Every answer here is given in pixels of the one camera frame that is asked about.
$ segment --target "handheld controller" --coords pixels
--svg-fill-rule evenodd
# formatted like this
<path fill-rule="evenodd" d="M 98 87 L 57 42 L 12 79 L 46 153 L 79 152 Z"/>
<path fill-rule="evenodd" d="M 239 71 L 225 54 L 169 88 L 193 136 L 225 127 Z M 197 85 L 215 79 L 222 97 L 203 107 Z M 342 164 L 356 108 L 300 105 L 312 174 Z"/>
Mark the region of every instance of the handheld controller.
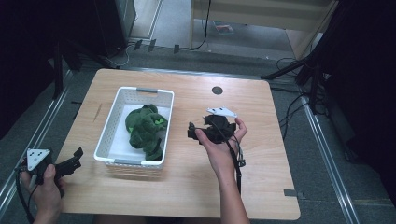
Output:
<path fill-rule="evenodd" d="M 202 131 L 206 134 L 207 138 L 215 144 L 220 144 L 226 139 L 231 138 L 236 130 L 236 124 L 228 122 L 227 118 L 224 116 L 208 115 L 204 117 L 204 122 L 205 125 L 210 126 L 206 129 L 202 129 Z M 194 140 L 198 140 L 195 129 L 197 129 L 195 125 L 190 122 L 187 136 Z"/>
<path fill-rule="evenodd" d="M 55 164 L 56 175 L 54 181 L 56 186 L 61 193 L 61 197 L 64 196 L 64 191 L 59 186 L 59 179 L 65 175 L 71 175 L 75 170 L 81 167 L 79 159 L 83 155 L 82 148 L 80 147 L 74 154 L 73 157 L 67 161 L 63 161 L 59 164 Z M 22 167 L 27 168 L 27 172 L 32 177 L 29 189 L 34 185 L 42 185 L 44 183 L 44 172 L 47 166 L 52 164 L 52 150 L 51 149 L 28 149 L 26 159 L 22 163 Z"/>

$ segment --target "green plush toy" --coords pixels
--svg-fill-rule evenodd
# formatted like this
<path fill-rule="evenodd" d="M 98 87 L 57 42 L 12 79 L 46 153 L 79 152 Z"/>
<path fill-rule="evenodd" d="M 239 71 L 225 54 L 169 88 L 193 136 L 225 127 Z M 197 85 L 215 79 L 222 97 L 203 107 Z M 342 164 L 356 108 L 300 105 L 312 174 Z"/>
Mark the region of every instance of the green plush toy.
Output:
<path fill-rule="evenodd" d="M 134 148 L 143 148 L 146 161 L 160 161 L 163 151 L 160 149 L 161 138 L 157 132 L 166 130 L 168 120 L 158 113 L 157 106 L 144 105 L 133 110 L 125 120 L 126 130 L 131 135 L 129 143 Z"/>

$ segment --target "black controller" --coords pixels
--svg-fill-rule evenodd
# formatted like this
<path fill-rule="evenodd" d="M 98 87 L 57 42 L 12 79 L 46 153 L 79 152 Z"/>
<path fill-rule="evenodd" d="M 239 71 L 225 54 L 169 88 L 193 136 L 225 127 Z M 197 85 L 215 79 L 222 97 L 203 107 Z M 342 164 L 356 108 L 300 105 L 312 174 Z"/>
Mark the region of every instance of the black controller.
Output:
<path fill-rule="evenodd" d="M 220 144 L 231 138 L 236 130 L 236 124 L 228 122 L 227 118 L 224 116 L 208 115 L 204 117 L 204 122 L 206 125 L 210 126 L 201 130 L 204 131 L 207 138 L 215 144 Z M 190 122 L 187 136 L 194 140 L 198 140 L 195 129 L 197 129 L 195 125 Z"/>
<path fill-rule="evenodd" d="M 24 160 L 23 165 L 25 165 L 28 169 L 26 170 L 30 176 L 32 177 L 29 188 L 33 185 L 42 185 L 44 183 L 44 172 L 47 169 L 49 164 L 52 164 L 52 151 L 50 149 L 49 154 L 45 156 L 45 158 L 34 168 L 31 169 L 31 164 L 29 164 L 28 160 Z M 64 191 L 59 186 L 59 179 L 65 175 L 71 175 L 75 172 L 75 170 L 81 167 L 81 163 L 79 159 L 83 155 L 82 148 L 79 147 L 78 150 L 73 154 L 73 157 L 68 159 L 67 161 L 63 161 L 59 164 L 55 164 L 56 175 L 54 178 L 55 184 L 58 186 L 58 189 L 61 193 L 61 197 L 64 196 Z"/>

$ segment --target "gray floor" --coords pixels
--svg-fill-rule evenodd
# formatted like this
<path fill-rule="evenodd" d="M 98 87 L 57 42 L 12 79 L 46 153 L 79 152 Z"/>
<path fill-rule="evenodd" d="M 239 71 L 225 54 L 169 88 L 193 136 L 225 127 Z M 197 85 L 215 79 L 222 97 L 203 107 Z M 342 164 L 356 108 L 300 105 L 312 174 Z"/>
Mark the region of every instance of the gray floor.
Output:
<path fill-rule="evenodd" d="M 134 0 L 136 18 L 130 36 L 138 39 L 151 39 L 162 0 Z"/>
<path fill-rule="evenodd" d="M 169 18 L 172 14 L 169 11 L 176 10 L 175 6 L 172 6 L 172 3 L 175 2 L 171 0 L 163 1 L 163 7 L 152 37 L 157 39 L 157 48 L 152 52 L 148 52 L 147 46 L 142 46 L 139 50 L 129 48 L 129 62 L 121 66 L 121 69 L 163 69 L 162 72 L 174 70 L 187 74 L 200 72 L 200 75 L 206 76 L 259 79 L 260 75 L 270 74 L 277 70 L 276 61 L 278 59 L 292 57 L 290 44 L 284 31 L 262 28 L 262 31 L 254 33 L 261 27 L 241 26 L 241 29 L 251 30 L 253 33 L 249 36 L 255 36 L 254 41 L 260 42 L 256 46 L 261 47 L 255 49 L 251 47 L 255 46 L 253 40 L 248 41 L 250 46 L 244 46 L 247 44 L 244 43 L 247 35 L 239 35 L 239 32 L 236 32 L 239 30 L 237 24 L 231 24 L 233 28 L 235 27 L 234 36 L 220 36 L 217 35 L 216 30 L 212 29 L 207 39 L 208 44 L 204 44 L 204 49 L 199 51 L 185 50 L 174 54 L 173 46 L 175 44 L 187 47 L 185 32 L 186 29 L 188 30 L 188 24 L 185 24 L 185 26 L 178 25 L 178 22 L 186 22 L 184 19 Z M 187 5 L 186 2 L 188 1 L 182 1 L 182 4 L 180 4 Z M 186 16 L 184 13 L 179 14 L 180 18 Z M 198 38 L 203 34 L 202 27 L 200 21 L 195 23 L 196 34 L 194 36 Z M 260 32 L 269 37 L 259 38 L 259 36 L 262 36 Z M 86 59 L 86 57 L 82 56 L 82 60 L 84 63 L 82 69 L 79 72 L 72 73 L 68 82 L 69 88 L 58 114 L 46 130 L 42 141 L 36 144 L 38 147 L 52 147 L 55 154 L 62 148 L 68 130 L 73 124 L 73 117 L 78 112 L 78 105 L 71 104 L 71 102 L 83 101 L 94 73 L 99 69 L 96 63 Z M 116 63 L 124 63 L 127 58 L 126 55 L 120 54 L 111 60 Z M 286 61 L 280 63 L 281 66 L 287 64 Z M 270 81 L 270 84 L 272 87 L 297 90 L 292 75 Z M 18 120 L 8 135 L 0 140 L 0 151 L 5 158 L 5 160 L 0 161 L 3 167 L 0 171 L 1 186 L 6 183 L 12 168 L 24 149 L 33 144 L 30 142 L 31 136 L 34 135 L 35 128 L 44 117 L 47 108 L 53 103 L 51 101 L 52 92 L 53 86 L 51 85 Z M 290 102 L 296 96 L 297 93 L 295 92 L 273 91 L 276 113 L 279 119 L 285 117 Z M 396 223 L 395 208 L 384 191 L 377 173 L 365 164 L 347 162 L 343 155 L 343 145 L 332 127 L 331 119 L 325 116 L 317 116 L 317 118 L 326 136 L 338 171 L 346 185 L 347 192 L 354 204 L 360 223 Z M 294 114 L 290 120 L 288 135 L 285 139 L 285 149 L 294 186 L 299 192 L 298 201 L 302 215 L 296 221 L 252 220 L 252 223 L 347 223 L 332 181 L 329 178 L 325 162 L 318 149 L 317 140 L 303 110 Z M 24 222 L 21 205 L 17 201 L 17 197 L 14 197 L 4 213 L 1 223 Z M 60 223 L 90 222 L 92 222 L 92 215 L 63 214 L 60 220 Z"/>

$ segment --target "black dot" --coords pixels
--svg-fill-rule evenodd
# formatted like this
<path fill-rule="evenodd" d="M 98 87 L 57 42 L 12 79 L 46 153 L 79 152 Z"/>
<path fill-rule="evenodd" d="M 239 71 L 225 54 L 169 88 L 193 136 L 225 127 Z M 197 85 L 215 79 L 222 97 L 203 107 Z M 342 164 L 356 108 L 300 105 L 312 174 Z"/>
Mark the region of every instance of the black dot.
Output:
<path fill-rule="evenodd" d="M 216 95 L 220 95 L 220 94 L 222 94 L 222 88 L 216 86 L 216 87 L 212 88 L 212 92 L 215 93 Z"/>

